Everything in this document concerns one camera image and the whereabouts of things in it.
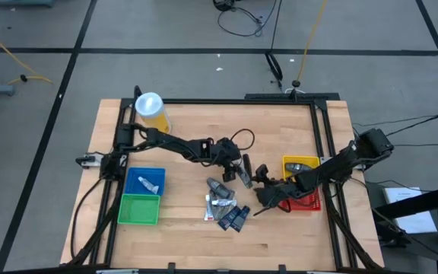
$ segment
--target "wooden table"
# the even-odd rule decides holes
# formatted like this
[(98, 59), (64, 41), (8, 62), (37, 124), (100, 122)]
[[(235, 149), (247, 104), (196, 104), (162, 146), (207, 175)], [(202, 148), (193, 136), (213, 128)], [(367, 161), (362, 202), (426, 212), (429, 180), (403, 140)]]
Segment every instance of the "wooden table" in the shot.
[[(88, 151), (110, 150), (119, 103), (120, 100), (101, 101)], [(270, 177), (281, 177), (283, 155), (317, 156), (308, 107), (170, 104), (166, 109), (173, 124), (172, 134), (183, 139), (210, 136), (218, 140), (231, 137), (238, 129), (251, 129), (256, 135), (254, 146), (247, 151), (252, 169), (267, 164)], [(346, 102), (328, 101), (328, 114), (335, 147), (340, 150), (354, 137)], [(323, 131), (320, 112), (318, 118)], [(141, 142), (138, 134), (135, 141)], [(251, 136), (239, 134), (234, 141), (245, 147)], [(325, 140), (323, 144), (328, 155)], [(223, 231), (216, 222), (204, 221), (208, 192), (205, 180), (220, 179), (224, 171), (221, 167), (202, 167), (159, 148), (131, 154), (129, 167), (134, 166), (166, 168), (160, 218), (157, 226), (118, 225), (111, 267), (166, 269), (168, 263), (174, 262), (177, 269), (275, 270), (279, 264), (285, 264), (289, 270), (335, 269), (324, 203), (320, 212), (287, 214), (272, 209), (256, 217), (250, 214), (240, 233), (232, 229)], [(361, 172), (355, 171), (353, 177), (363, 180)], [(97, 178), (98, 168), (83, 170), (75, 205)], [(248, 205), (251, 212), (260, 210), (255, 193), (246, 189), (239, 179), (227, 185), (236, 190), (240, 206)], [(88, 196), (79, 212), (77, 251), (96, 227), (102, 191), (103, 183)], [(352, 232), (371, 257), (383, 265), (365, 187), (348, 182), (344, 185), (344, 195)], [(343, 264), (348, 266), (345, 240), (338, 234)], [(103, 261), (106, 241), (107, 232), (104, 232), (98, 262)], [(69, 251), (70, 227), (62, 253), (63, 263), (71, 259)]]

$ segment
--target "yellow cup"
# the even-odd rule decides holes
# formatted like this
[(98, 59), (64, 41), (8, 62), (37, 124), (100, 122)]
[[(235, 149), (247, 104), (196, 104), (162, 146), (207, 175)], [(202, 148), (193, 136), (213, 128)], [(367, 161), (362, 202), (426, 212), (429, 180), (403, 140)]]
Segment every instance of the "yellow cup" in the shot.
[(165, 105), (158, 94), (148, 92), (141, 95), (136, 100), (135, 109), (146, 126), (157, 128), (165, 133), (172, 131)]

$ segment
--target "blue bin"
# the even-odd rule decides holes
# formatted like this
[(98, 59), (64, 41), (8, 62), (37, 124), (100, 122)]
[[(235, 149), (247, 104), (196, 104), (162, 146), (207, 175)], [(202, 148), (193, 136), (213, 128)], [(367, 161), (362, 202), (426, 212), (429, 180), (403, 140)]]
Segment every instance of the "blue bin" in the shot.
[(157, 195), (162, 196), (165, 190), (165, 169), (160, 167), (130, 167), (126, 178), (125, 194), (154, 195), (141, 184), (138, 177), (143, 177), (154, 186), (158, 186)]

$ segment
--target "plastic bin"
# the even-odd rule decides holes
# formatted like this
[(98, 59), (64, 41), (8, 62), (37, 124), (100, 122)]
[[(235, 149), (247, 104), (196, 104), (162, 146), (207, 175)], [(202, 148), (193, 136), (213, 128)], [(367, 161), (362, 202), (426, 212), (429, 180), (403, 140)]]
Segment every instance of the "plastic bin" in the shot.
[[(284, 179), (292, 175), (290, 171), (285, 170), (286, 163), (306, 164), (311, 168), (315, 168), (320, 165), (320, 160), (318, 157), (312, 157), (312, 156), (284, 156), (282, 162)], [(314, 193), (300, 199), (295, 199), (295, 201), (292, 198), (289, 198), (291, 210), (319, 211), (320, 210), (319, 188), (317, 188), (314, 191)], [(281, 201), (280, 206), (284, 208), (288, 208), (288, 204), (286, 201)]]
[(150, 190), (138, 180), (138, 177), (143, 177), (158, 186), (157, 195), (162, 196), (165, 190), (165, 169), (162, 167), (130, 167), (128, 169), (128, 177), (126, 178), (124, 194), (148, 194), (154, 195)]
[(118, 224), (156, 225), (159, 214), (160, 197), (158, 195), (123, 194)]

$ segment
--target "white lid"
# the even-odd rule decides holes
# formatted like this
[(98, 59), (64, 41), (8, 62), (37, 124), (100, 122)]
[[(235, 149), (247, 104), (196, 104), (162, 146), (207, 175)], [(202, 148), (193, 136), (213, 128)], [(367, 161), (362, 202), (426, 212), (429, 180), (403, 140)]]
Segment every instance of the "white lid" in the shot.
[(140, 116), (153, 117), (163, 111), (163, 101), (154, 92), (147, 92), (136, 100), (135, 109)]

